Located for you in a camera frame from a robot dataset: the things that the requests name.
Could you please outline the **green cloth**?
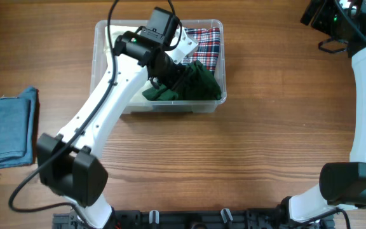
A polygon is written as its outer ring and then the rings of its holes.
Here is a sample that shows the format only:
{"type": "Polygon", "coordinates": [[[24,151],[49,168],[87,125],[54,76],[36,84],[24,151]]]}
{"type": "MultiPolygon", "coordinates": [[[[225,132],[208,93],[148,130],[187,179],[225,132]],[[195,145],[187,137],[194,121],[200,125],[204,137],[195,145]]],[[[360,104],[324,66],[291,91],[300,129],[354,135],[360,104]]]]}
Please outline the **green cloth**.
{"type": "Polygon", "coordinates": [[[175,88],[162,85],[142,92],[149,101],[217,101],[222,91],[212,74],[200,61],[185,65],[182,81],[175,88]]]}

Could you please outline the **clear plastic storage container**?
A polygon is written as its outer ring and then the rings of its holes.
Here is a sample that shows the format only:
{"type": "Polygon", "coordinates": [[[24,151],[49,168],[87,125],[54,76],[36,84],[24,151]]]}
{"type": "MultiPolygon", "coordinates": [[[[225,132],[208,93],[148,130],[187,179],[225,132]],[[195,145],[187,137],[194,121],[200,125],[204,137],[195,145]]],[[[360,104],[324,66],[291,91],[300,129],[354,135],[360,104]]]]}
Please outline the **clear plastic storage container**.
{"type": "MultiPolygon", "coordinates": [[[[224,53],[224,28],[216,19],[182,20],[185,34],[182,35],[178,48],[167,54],[178,63],[188,64],[199,60],[213,72],[213,76],[220,86],[220,99],[214,101],[144,101],[142,92],[149,88],[148,81],[136,96],[129,102],[123,114],[146,112],[193,112],[213,113],[217,106],[227,98],[226,68],[224,53]]],[[[146,25],[147,20],[112,20],[112,38],[125,31],[136,31],[138,26],[146,25]]],[[[101,20],[95,26],[93,46],[93,60],[91,66],[90,94],[94,91],[102,77],[107,74],[106,49],[107,21],[101,20]]]]}

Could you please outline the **red plaid cloth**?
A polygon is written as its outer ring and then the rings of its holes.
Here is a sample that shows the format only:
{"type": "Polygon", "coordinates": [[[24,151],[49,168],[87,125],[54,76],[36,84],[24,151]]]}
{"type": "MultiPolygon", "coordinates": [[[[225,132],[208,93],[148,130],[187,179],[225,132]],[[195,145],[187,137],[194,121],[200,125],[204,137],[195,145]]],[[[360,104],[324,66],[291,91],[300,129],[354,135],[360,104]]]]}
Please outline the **red plaid cloth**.
{"type": "Polygon", "coordinates": [[[198,49],[190,56],[185,57],[182,64],[200,61],[212,74],[214,74],[220,52],[220,29],[185,29],[187,35],[197,40],[198,49]]]}

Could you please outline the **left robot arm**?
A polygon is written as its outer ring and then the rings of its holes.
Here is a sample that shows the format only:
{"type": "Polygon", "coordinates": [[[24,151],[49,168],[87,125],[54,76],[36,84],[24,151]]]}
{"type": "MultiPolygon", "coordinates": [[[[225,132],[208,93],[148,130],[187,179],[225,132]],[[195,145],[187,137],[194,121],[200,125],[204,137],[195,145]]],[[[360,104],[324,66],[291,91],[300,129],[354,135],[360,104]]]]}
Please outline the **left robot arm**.
{"type": "Polygon", "coordinates": [[[156,7],[147,25],[111,38],[106,27],[111,63],[77,115],[52,137],[37,140],[41,182],[67,204],[90,228],[115,227],[114,210],[102,192],[108,173],[99,159],[105,142],[133,95],[149,77],[170,82],[177,65],[167,52],[172,39],[182,32],[174,11],[156,7]]]}

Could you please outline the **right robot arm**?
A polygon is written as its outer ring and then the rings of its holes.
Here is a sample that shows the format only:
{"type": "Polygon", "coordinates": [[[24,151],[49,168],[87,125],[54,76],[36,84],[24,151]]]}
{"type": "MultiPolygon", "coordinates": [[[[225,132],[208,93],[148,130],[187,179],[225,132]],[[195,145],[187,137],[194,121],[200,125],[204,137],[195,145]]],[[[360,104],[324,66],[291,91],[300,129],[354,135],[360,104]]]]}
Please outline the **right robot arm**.
{"type": "Polygon", "coordinates": [[[355,136],[348,162],[327,163],[319,183],[308,191],[288,197],[275,209],[274,226],[323,227],[334,214],[366,209],[366,1],[310,1],[301,23],[329,36],[345,48],[318,49],[331,54],[347,52],[356,86],[355,136]]]}

